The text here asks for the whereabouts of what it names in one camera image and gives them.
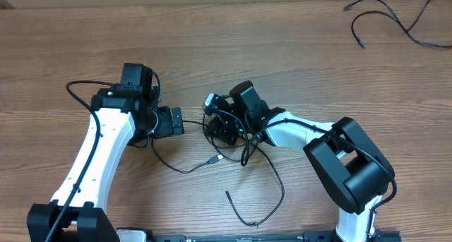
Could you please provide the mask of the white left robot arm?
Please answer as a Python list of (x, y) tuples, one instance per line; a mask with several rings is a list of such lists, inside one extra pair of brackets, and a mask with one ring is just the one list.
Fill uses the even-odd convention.
[(115, 229), (107, 217), (109, 190), (127, 146), (184, 132), (180, 108), (161, 107), (158, 75), (124, 64), (119, 83), (101, 83), (90, 103), (88, 130), (60, 188), (27, 216), (31, 241), (151, 241), (149, 230)]

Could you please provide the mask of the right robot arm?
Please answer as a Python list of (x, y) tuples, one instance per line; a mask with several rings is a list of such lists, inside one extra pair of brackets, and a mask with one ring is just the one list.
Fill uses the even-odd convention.
[(330, 231), (300, 235), (270, 235), (264, 241), (400, 241), (397, 231), (375, 228), (380, 206), (397, 192), (395, 172), (382, 152), (353, 119), (336, 123), (301, 119), (286, 109), (270, 108), (251, 81), (228, 95), (209, 94), (203, 112), (211, 118), (206, 135), (234, 145), (245, 141), (240, 157), (246, 166), (251, 148), (259, 143), (303, 152), (331, 200), (339, 208), (338, 223)]

